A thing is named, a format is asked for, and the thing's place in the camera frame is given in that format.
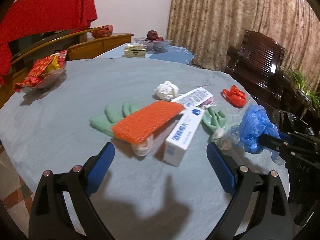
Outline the blue plastic bag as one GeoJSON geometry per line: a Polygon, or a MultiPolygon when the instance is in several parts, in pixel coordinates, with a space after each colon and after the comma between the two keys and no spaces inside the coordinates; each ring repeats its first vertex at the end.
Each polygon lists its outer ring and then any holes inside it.
{"type": "Polygon", "coordinates": [[[280,138],[276,125],[270,122],[262,105],[250,105],[240,125],[230,129],[233,144],[251,154],[260,154],[265,149],[258,142],[262,134],[280,138]]]}

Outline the red plastic bag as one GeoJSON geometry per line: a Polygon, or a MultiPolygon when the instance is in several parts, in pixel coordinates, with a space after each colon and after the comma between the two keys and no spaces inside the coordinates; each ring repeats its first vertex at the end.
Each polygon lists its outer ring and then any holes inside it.
{"type": "Polygon", "coordinates": [[[232,85],[229,90],[222,90],[222,97],[226,99],[231,105],[237,108],[242,108],[245,106],[246,94],[241,91],[236,85],[232,85]]]}

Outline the white printed packaging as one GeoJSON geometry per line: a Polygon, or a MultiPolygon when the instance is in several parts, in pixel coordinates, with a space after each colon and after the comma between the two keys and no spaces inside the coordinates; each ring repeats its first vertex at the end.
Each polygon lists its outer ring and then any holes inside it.
{"type": "Polygon", "coordinates": [[[199,87],[172,99],[172,102],[179,103],[183,105],[184,108],[189,108],[190,106],[199,107],[208,100],[212,99],[213,94],[211,92],[203,87],[199,87]]]}

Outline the white toothpaste box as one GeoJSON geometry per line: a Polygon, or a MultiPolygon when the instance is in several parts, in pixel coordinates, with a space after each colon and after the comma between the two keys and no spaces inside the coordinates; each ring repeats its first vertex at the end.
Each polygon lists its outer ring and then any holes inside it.
{"type": "Polygon", "coordinates": [[[189,107],[165,140],[163,161],[178,167],[202,121],[205,110],[189,107]]]}

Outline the green rubber glove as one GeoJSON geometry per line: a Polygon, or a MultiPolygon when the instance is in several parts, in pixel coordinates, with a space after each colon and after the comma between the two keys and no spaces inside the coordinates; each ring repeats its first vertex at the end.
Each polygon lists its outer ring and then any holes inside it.
{"type": "Polygon", "coordinates": [[[214,107],[206,109],[202,123],[209,132],[210,141],[219,140],[226,134],[228,121],[225,113],[221,110],[217,111],[214,107]]]}
{"type": "Polygon", "coordinates": [[[125,117],[138,110],[140,110],[140,107],[129,101],[107,105],[105,106],[103,113],[95,115],[89,119],[89,124],[96,130],[115,138],[116,136],[112,131],[112,127],[125,117]]]}

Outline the black trash bin bag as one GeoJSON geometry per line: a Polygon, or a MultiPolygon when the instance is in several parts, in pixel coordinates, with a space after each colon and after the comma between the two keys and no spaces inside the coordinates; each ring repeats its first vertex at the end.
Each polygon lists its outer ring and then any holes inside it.
{"type": "Polygon", "coordinates": [[[315,133],[310,125],[294,114],[284,110],[274,110],[271,114],[271,122],[277,126],[278,131],[283,133],[298,132],[315,136],[315,133]]]}

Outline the green potted plant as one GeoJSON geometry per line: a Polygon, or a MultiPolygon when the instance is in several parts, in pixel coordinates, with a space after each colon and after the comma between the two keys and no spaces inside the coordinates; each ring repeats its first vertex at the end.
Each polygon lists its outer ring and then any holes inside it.
{"type": "Polygon", "coordinates": [[[282,107],[301,119],[306,114],[319,116],[319,92],[312,90],[306,77],[300,71],[291,69],[285,71],[284,76],[289,85],[283,90],[282,107]]]}

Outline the dark wooden side table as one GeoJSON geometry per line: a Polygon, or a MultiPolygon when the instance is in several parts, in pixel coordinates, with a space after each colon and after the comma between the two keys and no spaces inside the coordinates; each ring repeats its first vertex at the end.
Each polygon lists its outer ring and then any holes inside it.
{"type": "Polygon", "coordinates": [[[311,99],[286,74],[271,77],[270,85],[276,96],[271,121],[281,132],[299,132],[319,137],[319,114],[311,99]]]}

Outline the grey table cloth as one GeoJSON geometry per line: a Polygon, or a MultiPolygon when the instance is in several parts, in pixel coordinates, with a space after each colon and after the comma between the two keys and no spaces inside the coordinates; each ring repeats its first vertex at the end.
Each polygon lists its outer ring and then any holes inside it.
{"type": "MultiPolygon", "coordinates": [[[[1,108],[1,142],[13,166],[35,191],[43,171],[68,172],[100,152],[111,139],[89,119],[108,105],[154,102],[155,88],[171,81],[182,93],[203,87],[230,126],[245,109],[221,97],[236,83],[230,75],[152,59],[75,60],[44,95],[16,93],[1,108]]],[[[114,139],[115,158],[91,202],[116,239],[205,239],[225,211],[225,193],[206,154],[209,135],[199,126],[178,167],[163,162],[172,120],[155,135],[151,152],[137,158],[130,144],[114,139]]]]}

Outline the blue table cover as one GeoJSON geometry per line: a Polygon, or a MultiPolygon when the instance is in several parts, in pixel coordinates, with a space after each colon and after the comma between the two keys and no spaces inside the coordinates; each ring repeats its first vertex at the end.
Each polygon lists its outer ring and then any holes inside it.
{"type": "MultiPolygon", "coordinates": [[[[129,42],[122,44],[116,48],[113,48],[107,52],[102,53],[95,57],[96,59],[99,58],[119,58],[124,57],[124,48],[126,45],[130,44],[129,42]]],[[[162,61],[169,61],[169,62],[178,62],[182,64],[190,65],[194,59],[194,54],[190,52],[188,49],[178,46],[166,46],[165,51],[162,53],[152,53],[151,51],[146,52],[145,58],[146,59],[156,59],[162,61]]]]}

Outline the beige patterned curtain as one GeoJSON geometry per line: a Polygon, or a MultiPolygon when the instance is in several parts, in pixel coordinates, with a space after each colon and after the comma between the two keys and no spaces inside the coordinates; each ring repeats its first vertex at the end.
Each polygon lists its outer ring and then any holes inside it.
{"type": "Polygon", "coordinates": [[[319,19],[306,0],[172,0],[168,38],[211,70],[227,65],[227,50],[246,30],[262,33],[285,49],[283,69],[319,84],[319,19]]]}

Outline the glass fruit bowl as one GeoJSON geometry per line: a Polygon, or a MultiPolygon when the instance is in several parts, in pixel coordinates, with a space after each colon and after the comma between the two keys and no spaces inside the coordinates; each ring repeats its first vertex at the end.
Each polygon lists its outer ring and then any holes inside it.
{"type": "Polygon", "coordinates": [[[134,38],[136,43],[143,44],[144,48],[148,52],[163,53],[166,51],[166,47],[172,43],[172,40],[164,39],[163,41],[147,41],[144,38],[134,38]]]}

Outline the red apples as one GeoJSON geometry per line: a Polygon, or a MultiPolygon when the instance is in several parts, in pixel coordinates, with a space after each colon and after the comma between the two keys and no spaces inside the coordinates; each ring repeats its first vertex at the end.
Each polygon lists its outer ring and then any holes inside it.
{"type": "Polygon", "coordinates": [[[147,33],[147,36],[145,38],[146,41],[154,42],[154,41],[163,41],[163,37],[159,36],[157,31],[155,30],[150,30],[147,33]]]}

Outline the tissue box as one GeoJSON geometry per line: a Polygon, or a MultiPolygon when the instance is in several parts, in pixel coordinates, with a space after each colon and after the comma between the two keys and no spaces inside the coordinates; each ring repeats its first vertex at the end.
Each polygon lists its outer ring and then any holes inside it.
{"type": "Polygon", "coordinates": [[[142,57],[145,58],[146,49],[143,44],[131,43],[124,47],[124,57],[142,57]]]}

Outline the red cloth cover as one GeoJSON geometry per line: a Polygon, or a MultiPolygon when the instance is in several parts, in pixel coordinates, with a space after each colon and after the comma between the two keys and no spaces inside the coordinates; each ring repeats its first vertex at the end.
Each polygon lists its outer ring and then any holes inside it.
{"type": "Polygon", "coordinates": [[[1,22],[1,85],[10,72],[8,43],[50,31],[89,28],[97,19],[94,0],[18,0],[1,22]]]}

